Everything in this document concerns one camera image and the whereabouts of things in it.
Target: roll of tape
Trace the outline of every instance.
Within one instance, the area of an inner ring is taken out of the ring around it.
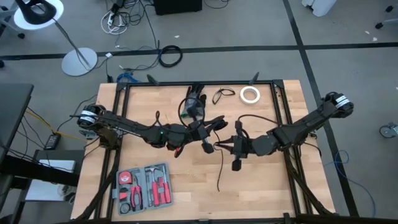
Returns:
[[[256,98],[255,98],[254,100],[248,100],[248,99],[246,99],[246,98],[244,97],[244,93],[245,93],[246,91],[251,91],[251,92],[253,92],[254,95],[256,96]],[[242,90],[241,90],[241,100],[243,101],[243,103],[246,103],[246,104],[257,103],[257,102],[260,100],[260,91],[259,91],[257,88],[253,87],[253,86],[245,86],[245,87],[243,87]]]

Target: power adapter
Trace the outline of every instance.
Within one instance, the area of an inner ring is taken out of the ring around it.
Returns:
[[[57,148],[58,143],[60,141],[61,135],[60,134],[52,134],[49,136],[49,139],[45,143],[44,150],[55,150]]]

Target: white cable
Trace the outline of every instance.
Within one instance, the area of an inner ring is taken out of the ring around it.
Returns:
[[[101,28],[102,28],[102,30],[105,33],[112,34],[112,35],[119,35],[119,34],[124,33],[127,30],[127,24],[123,23],[122,16],[119,15],[119,25],[112,27],[112,26],[110,26],[108,24],[108,31],[106,31],[105,28],[104,28],[104,20],[105,20],[107,15],[111,16],[111,11],[110,10],[101,19]]]
[[[133,6],[135,4],[137,4],[138,0],[132,1],[132,2],[126,2],[124,3],[125,6]]]

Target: screwdriver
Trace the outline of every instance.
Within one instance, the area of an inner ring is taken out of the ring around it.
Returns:
[[[159,168],[157,168],[157,167],[150,167],[149,169],[150,169],[150,171],[152,172],[152,193],[153,193],[153,195],[154,195],[154,205],[155,205],[155,206],[159,206],[159,205],[160,205],[160,202],[159,202],[159,193],[158,193],[158,191],[157,191],[157,183],[156,183],[156,180],[155,180],[155,170],[156,170],[156,169],[159,169]]]
[[[172,198],[170,196],[169,183],[167,182],[166,179],[166,171],[164,169],[164,166],[163,166],[163,175],[164,175],[163,185],[164,185],[164,192],[166,194],[166,203],[170,203],[172,201]]]

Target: pliers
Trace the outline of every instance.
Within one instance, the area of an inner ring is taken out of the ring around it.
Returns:
[[[144,209],[144,205],[142,204],[142,190],[140,185],[138,185],[138,181],[136,176],[132,178],[132,186],[131,186],[131,208],[132,211],[136,211],[136,201],[135,201],[135,196],[138,194],[138,201],[139,201],[139,208],[140,210]]]

